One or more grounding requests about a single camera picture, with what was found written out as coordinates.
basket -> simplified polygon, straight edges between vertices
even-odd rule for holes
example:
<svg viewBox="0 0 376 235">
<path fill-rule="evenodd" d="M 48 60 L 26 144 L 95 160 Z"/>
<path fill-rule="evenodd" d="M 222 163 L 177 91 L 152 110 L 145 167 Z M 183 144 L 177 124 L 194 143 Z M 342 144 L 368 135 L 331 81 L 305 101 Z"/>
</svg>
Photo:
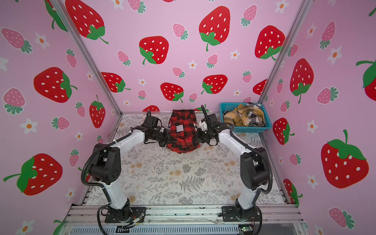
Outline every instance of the basket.
<svg viewBox="0 0 376 235">
<path fill-rule="evenodd" d="M 240 104 L 246 105 L 247 103 L 220 103 L 220 113 L 221 113 L 221 122 L 223 122 L 223 113 L 225 111 L 232 111 L 237 108 Z M 252 127 L 252 126 L 235 126 L 233 132 L 241 132 L 241 133 L 261 133 L 264 130 L 268 130 L 271 128 L 270 119 L 268 113 L 266 112 L 265 107 L 262 104 L 254 103 L 256 105 L 261 105 L 260 108 L 264 112 L 266 125 L 265 127 Z"/>
</svg>

